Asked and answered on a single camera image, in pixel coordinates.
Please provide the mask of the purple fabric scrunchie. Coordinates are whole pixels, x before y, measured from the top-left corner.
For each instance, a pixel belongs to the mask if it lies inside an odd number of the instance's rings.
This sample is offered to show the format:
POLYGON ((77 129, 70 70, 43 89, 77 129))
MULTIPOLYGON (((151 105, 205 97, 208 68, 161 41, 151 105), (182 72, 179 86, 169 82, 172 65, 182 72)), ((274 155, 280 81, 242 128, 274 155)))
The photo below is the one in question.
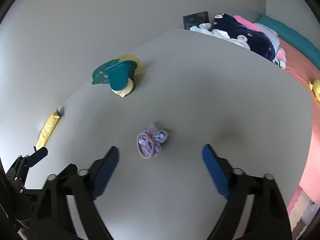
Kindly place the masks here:
POLYGON ((155 124, 150 124, 137 136, 136 143, 140 156, 144 159, 158 156, 162 151, 162 144, 168 137, 168 132, 159 129, 155 124))

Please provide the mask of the yellow snack wrapper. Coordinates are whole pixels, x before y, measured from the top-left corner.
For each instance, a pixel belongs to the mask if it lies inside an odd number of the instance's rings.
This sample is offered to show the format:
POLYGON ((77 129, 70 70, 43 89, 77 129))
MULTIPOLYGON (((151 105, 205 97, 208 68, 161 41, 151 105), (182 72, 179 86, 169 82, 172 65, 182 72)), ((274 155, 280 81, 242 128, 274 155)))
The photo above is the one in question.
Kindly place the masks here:
POLYGON ((59 122, 62 116, 63 111, 58 108, 49 116, 43 128, 41 129, 36 145, 34 146, 35 151, 39 150, 40 148, 46 145, 53 130, 55 129, 57 123, 59 122))

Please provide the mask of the teal dinosaur tape dispenser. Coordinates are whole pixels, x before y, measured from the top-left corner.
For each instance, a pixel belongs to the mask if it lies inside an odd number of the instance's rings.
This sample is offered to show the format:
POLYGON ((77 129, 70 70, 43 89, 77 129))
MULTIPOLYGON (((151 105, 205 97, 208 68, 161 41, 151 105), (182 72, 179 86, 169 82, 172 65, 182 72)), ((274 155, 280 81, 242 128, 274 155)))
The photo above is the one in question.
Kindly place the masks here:
POLYGON ((109 84, 114 94, 124 98, 134 89, 135 75, 142 64, 133 54, 124 54, 99 66, 92 74, 92 85, 109 84))

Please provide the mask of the yellow duck plush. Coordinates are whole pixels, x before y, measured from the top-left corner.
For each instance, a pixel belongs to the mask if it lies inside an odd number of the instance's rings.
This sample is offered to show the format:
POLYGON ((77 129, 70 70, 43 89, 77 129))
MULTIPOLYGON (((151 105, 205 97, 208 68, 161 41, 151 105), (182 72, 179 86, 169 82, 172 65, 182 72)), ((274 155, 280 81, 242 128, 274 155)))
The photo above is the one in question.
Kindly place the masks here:
POLYGON ((308 86, 311 91, 313 91, 315 98, 317 101, 320 101, 320 80, 315 79, 313 82, 308 82, 308 86))

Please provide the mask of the teal pillow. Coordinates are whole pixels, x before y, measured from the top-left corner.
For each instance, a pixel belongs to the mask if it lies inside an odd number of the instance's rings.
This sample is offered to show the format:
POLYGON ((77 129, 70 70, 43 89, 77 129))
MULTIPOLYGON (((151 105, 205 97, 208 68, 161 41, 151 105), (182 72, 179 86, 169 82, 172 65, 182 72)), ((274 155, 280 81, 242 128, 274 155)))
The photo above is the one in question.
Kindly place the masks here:
POLYGON ((307 57, 318 69, 320 67, 319 49, 317 49, 311 41, 301 35, 296 30, 288 27, 284 23, 275 20, 267 15, 262 15, 258 19, 258 23, 265 25, 278 33, 278 36, 289 43, 291 46, 300 51, 307 57))

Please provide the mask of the light blue folded blanket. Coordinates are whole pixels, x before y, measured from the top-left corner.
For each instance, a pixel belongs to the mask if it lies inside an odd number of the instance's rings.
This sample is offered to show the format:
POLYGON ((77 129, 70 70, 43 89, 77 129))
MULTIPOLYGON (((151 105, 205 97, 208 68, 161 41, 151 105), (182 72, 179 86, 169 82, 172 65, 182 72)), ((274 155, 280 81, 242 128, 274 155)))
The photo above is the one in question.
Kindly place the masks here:
POLYGON ((263 24, 254 23, 254 25, 257 28, 259 28, 269 38, 269 40, 271 41, 274 47, 275 53, 277 53, 280 47, 280 39, 279 39, 278 33, 263 24))

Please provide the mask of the white crumpled cloth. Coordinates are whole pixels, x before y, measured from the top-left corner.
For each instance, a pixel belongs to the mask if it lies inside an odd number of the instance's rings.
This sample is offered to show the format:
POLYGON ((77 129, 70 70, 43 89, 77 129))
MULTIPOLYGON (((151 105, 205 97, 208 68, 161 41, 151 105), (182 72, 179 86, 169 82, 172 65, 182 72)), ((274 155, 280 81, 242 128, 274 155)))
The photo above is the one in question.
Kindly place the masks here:
POLYGON ((212 25, 210 23, 202 23, 199 26, 190 27, 189 30, 193 31, 193 32, 213 36, 216 38, 220 38, 222 40, 231 42, 233 44, 239 45, 243 48, 250 50, 250 47, 247 43, 246 38, 245 39, 243 39, 243 38, 230 38, 230 36, 228 35, 228 33, 226 31, 217 30, 217 29, 213 29, 212 31, 210 31, 211 27, 212 27, 212 25))

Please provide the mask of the pink folded cloth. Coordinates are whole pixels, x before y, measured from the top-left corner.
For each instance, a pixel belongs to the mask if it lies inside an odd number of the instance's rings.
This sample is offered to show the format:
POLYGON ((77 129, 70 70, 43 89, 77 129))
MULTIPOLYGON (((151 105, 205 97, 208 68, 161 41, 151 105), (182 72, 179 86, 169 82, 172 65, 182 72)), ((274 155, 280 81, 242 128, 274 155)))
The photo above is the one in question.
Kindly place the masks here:
POLYGON ((246 28, 254 30, 254 31, 262 32, 262 30, 259 29, 257 26, 255 26, 252 22, 249 22, 248 20, 242 18, 241 16, 235 15, 233 17, 236 19, 237 22, 239 22, 240 24, 242 24, 246 28))

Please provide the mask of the black wall socket panel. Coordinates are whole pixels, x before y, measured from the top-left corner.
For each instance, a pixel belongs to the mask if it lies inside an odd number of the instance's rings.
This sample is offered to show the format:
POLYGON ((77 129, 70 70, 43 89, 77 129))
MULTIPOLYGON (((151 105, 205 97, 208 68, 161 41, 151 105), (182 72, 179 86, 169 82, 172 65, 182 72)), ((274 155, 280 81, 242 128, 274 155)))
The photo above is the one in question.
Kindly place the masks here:
POLYGON ((203 23, 209 23, 209 16, 207 11, 183 16, 183 25, 185 30, 189 30, 193 26, 198 27, 203 23))

